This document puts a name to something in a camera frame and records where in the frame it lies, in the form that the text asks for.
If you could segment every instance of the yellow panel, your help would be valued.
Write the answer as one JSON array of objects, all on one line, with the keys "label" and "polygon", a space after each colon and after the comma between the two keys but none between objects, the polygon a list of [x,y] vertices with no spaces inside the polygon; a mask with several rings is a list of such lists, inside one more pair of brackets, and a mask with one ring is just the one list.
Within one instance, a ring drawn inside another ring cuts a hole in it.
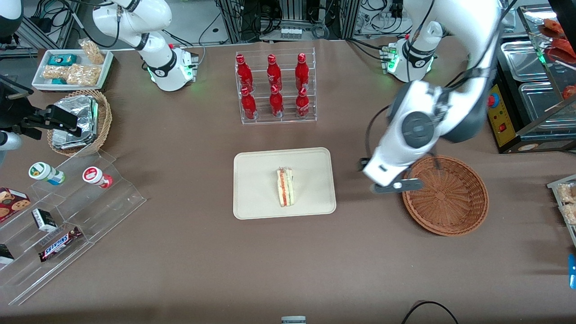
[{"label": "yellow panel", "polygon": [[497,84],[494,85],[490,94],[497,95],[499,103],[494,108],[488,107],[488,119],[490,120],[490,125],[492,125],[492,131],[494,131],[494,134],[496,135],[498,146],[503,147],[504,144],[510,142],[516,137],[516,131],[514,130],[514,126],[512,126],[508,110],[506,110],[506,106],[504,106],[502,94],[500,93]]}]

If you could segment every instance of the aluminum foil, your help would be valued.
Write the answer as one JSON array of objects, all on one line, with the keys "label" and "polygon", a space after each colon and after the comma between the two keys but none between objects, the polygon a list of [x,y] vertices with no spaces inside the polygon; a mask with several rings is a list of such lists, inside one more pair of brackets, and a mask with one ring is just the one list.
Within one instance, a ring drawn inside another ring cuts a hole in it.
[{"label": "aluminum foil", "polygon": [[78,127],[82,130],[79,137],[63,130],[54,130],[52,144],[57,149],[71,149],[91,144],[97,138],[98,102],[92,96],[64,98],[56,106],[78,117]]}]

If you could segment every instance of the acrylic display rack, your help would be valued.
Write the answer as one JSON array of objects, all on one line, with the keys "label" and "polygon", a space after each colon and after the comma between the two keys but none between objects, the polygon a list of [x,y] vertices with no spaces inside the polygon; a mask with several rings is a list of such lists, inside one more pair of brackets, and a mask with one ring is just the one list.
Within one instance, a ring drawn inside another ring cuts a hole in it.
[{"label": "acrylic display rack", "polygon": [[[309,81],[308,81],[308,99],[310,100],[310,110],[306,119],[298,119],[296,117],[296,98],[298,97],[298,90],[296,89],[296,64],[298,63],[298,54],[306,54],[306,64],[309,68]],[[242,124],[256,125],[256,124],[270,124],[270,123],[284,123],[284,122],[315,122],[318,118],[318,107],[316,100],[316,51],[314,47],[309,48],[296,48],[291,50],[259,50],[259,51],[242,51],[236,54],[243,54],[246,63],[252,70],[252,77],[254,78],[255,90],[252,93],[256,100],[256,109],[258,110],[258,118],[251,120],[244,116],[242,109],[242,94],[240,89],[240,78],[238,76],[238,64],[235,64],[236,86],[238,90],[238,103],[240,105],[240,118]],[[284,116],[276,118],[273,116],[270,107],[270,84],[268,83],[268,55],[276,55],[276,61],[282,73],[282,97],[284,101]]]},{"label": "acrylic display rack", "polygon": [[[65,173],[64,183],[53,186],[44,181],[35,182],[25,192],[31,199],[28,208],[0,223],[0,243],[6,244],[14,256],[14,262],[0,264],[0,287],[10,305],[26,301],[146,201],[134,185],[118,173],[113,165],[114,157],[102,150],[89,152],[89,149],[81,150],[56,167]],[[82,173],[90,166],[111,175],[112,186],[102,189],[84,182]],[[51,233],[38,230],[31,213],[36,208],[50,212],[58,229]],[[74,227],[78,227],[83,236],[49,260],[40,262],[38,253]]]}]

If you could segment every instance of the table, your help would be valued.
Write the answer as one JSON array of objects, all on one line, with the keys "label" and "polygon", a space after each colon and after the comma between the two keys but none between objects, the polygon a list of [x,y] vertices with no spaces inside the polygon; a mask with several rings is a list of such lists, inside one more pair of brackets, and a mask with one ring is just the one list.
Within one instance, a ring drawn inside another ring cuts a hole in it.
[{"label": "table", "polygon": [[[390,39],[374,43],[387,43]],[[236,51],[315,46],[319,119],[243,126],[233,78]],[[438,153],[468,163],[490,195],[475,232],[444,238],[422,229],[399,195],[374,195],[356,172],[365,127],[401,83],[346,42],[210,47],[198,81],[160,91],[136,52],[115,53],[105,93],[113,124],[103,149],[149,200],[24,305],[0,305],[2,323],[400,323],[418,300],[435,300],[461,323],[574,323],[567,282],[572,244],[545,184],[576,173],[567,153],[499,155],[486,124]],[[446,84],[465,65],[447,37],[427,80]],[[62,94],[36,92],[44,107]],[[373,129],[376,144],[385,129]],[[334,214],[234,218],[233,159],[240,152],[330,150]],[[28,166],[64,160],[46,140],[25,139],[0,169],[21,189]],[[426,305],[409,323],[448,323]]]}]

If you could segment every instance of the red bottle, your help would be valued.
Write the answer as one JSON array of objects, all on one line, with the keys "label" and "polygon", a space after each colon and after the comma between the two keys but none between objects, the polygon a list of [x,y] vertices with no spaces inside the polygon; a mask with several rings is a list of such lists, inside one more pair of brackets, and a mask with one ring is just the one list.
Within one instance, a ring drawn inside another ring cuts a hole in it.
[{"label": "red bottle", "polygon": [[243,86],[242,90],[242,108],[244,109],[244,116],[248,119],[256,119],[258,118],[258,110],[256,110],[256,100],[248,91],[248,87]]},{"label": "red bottle", "polygon": [[277,85],[270,87],[270,107],[272,107],[272,114],[276,118],[284,116],[284,101]]},{"label": "red bottle", "polygon": [[306,54],[298,54],[298,64],[296,65],[296,90],[302,87],[308,89],[308,65],[306,64]]},{"label": "red bottle", "polygon": [[252,77],[252,70],[246,60],[244,55],[236,55],[236,63],[238,63],[238,76],[240,76],[240,84],[248,88],[248,92],[254,92],[254,78]]},{"label": "red bottle", "polygon": [[296,98],[296,117],[305,119],[308,116],[309,103],[306,88],[301,88]]},{"label": "red bottle", "polygon": [[277,85],[278,90],[282,91],[282,74],[280,67],[276,63],[276,56],[274,54],[268,55],[268,81],[270,86]]}]

